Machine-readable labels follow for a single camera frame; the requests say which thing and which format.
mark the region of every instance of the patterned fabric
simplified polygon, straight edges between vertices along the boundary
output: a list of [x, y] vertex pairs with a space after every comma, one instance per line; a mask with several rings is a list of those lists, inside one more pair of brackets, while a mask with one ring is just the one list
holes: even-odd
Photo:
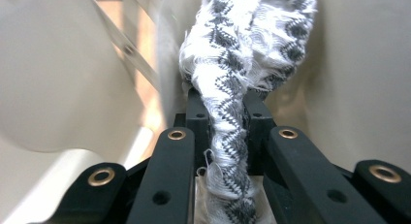
[[206, 223], [256, 223], [258, 186], [246, 170], [242, 98], [262, 98], [303, 60], [315, 0], [203, 0], [181, 46], [183, 77], [200, 91], [212, 125]]

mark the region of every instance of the gold rivet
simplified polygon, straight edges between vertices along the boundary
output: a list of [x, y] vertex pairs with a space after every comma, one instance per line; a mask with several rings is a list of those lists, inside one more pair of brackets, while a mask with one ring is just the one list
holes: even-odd
[[299, 135], [296, 131], [291, 129], [282, 129], [278, 133], [285, 139], [294, 139]]
[[[97, 179], [96, 176], [99, 174], [108, 174], [105, 178], [103, 179]], [[93, 187], [97, 186], [103, 186], [105, 184], [110, 183], [110, 181], [114, 178], [115, 172], [112, 168], [102, 168], [96, 170], [91, 176], [88, 177], [88, 184], [90, 184]]]
[[185, 132], [180, 130], [174, 130], [169, 133], [169, 139], [171, 140], [182, 140], [185, 138]]
[[384, 180], [389, 183], [398, 183], [401, 182], [401, 176], [396, 173], [393, 169], [388, 168], [382, 165], [372, 165], [369, 167], [369, 171], [372, 173], [373, 176]]

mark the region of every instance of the wooden floor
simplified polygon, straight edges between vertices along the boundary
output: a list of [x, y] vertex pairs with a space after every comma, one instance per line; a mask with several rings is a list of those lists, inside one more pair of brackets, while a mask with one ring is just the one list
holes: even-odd
[[[97, 2], [117, 27], [122, 29], [121, 1], [97, 0]], [[144, 11], [140, 12], [138, 29], [137, 49], [148, 64], [155, 69], [155, 25]], [[136, 90], [145, 105], [142, 125], [154, 133], [151, 143], [146, 147], [141, 158], [136, 161], [137, 164], [151, 156], [158, 136], [165, 128], [165, 121], [161, 111], [158, 92], [140, 73], [138, 73], [136, 77]]]

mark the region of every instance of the black object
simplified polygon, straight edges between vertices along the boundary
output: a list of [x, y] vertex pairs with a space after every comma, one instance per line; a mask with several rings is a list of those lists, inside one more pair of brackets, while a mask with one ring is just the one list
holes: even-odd
[[[411, 175], [375, 160], [360, 162], [352, 174], [331, 164], [300, 130], [275, 127], [254, 92], [243, 103], [248, 173], [264, 177], [279, 224], [411, 223]], [[175, 116], [150, 159], [127, 172], [116, 164], [85, 170], [47, 223], [193, 223], [194, 175], [206, 166], [210, 121], [200, 94], [190, 90], [186, 113]], [[107, 168], [115, 177], [91, 185], [91, 177], [110, 178]]]

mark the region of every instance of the black and white fabric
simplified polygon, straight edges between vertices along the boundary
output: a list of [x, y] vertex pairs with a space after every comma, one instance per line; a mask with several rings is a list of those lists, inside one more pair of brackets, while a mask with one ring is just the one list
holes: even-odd
[[265, 98], [304, 58], [315, 0], [203, 0], [180, 49], [183, 77], [201, 93], [211, 121], [205, 154], [205, 223], [256, 223], [258, 185], [247, 175], [242, 98]]

